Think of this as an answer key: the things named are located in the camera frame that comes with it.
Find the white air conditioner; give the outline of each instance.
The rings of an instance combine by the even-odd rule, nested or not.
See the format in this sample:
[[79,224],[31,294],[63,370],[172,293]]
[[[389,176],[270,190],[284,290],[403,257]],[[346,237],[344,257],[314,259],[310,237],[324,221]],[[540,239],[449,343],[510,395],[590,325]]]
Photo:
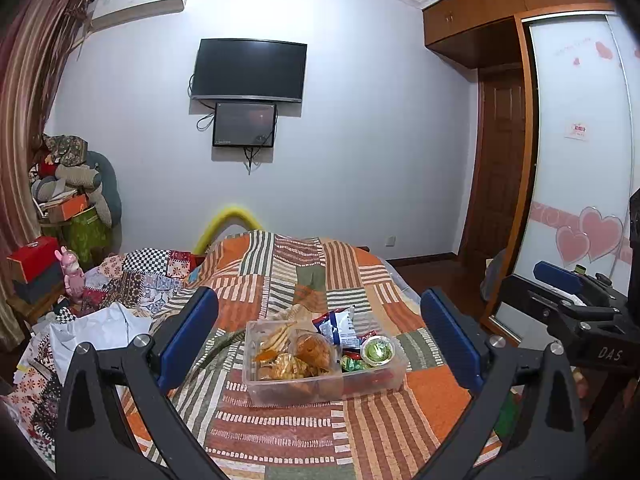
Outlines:
[[97,0],[91,29],[102,30],[140,18],[182,12],[187,0]]

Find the metal screw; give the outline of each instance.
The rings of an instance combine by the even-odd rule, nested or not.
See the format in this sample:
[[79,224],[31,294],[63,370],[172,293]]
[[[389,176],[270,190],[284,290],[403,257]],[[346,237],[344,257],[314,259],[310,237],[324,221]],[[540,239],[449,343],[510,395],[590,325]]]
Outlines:
[[553,343],[551,343],[551,353],[555,354],[555,355],[562,355],[564,354],[564,348],[562,347],[562,345],[558,342],[558,341],[554,341]]
[[494,348],[504,348],[507,342],[501,335],[494,334],[489,338],[489,344]]
[[149,341],[151,341],[151,338],[147,334],[140,334],[133,338],[133,344],[139,347],[148,345]]
[[88,341],[85,341],[84,343],[80,343],[76,347],[76,352],[78,352],[79,354],[86,354],[90,349],[91,349],[91,343],[89,343]]

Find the blue gripper pad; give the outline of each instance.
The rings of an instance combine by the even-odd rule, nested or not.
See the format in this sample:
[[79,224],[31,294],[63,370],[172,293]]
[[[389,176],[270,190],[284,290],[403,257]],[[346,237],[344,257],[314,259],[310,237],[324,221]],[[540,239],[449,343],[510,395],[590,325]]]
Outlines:
[[533,267],[533,275],[540,282],[548,283],[569,294],[580,294],[582,292],[580,276],[548,262],[536,263],[536,266]]
[[489,358],[484,331],[461,314],[438,287],[424,292],[420,312],[459,386],[477,394]]
[[184,309],[190,312],[160,354],[158,388],[164,394],[180,386],[191,369],[218,318],[218,297],[210,288],[201,286]]

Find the curtain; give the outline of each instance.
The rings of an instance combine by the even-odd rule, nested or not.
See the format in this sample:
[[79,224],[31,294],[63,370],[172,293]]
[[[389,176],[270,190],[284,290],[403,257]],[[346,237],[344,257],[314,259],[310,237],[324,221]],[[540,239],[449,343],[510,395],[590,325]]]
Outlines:
[[89,0],[28,0],[0,43],[0,348],[23,340],[6,257],[40,234],[28,171]]

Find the white plastic bag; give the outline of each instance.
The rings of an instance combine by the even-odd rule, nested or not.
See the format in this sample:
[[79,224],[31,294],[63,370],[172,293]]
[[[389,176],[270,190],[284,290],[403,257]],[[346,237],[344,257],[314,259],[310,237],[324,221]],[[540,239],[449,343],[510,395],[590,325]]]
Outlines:
[[138,334],[147,334],[152,321],[150,317],[134,316],[123,304],[115,302],[70,323],[51,323],[49,340],[60,383],[65,383],[78,344],[89,341],[96,350],[122,348]]

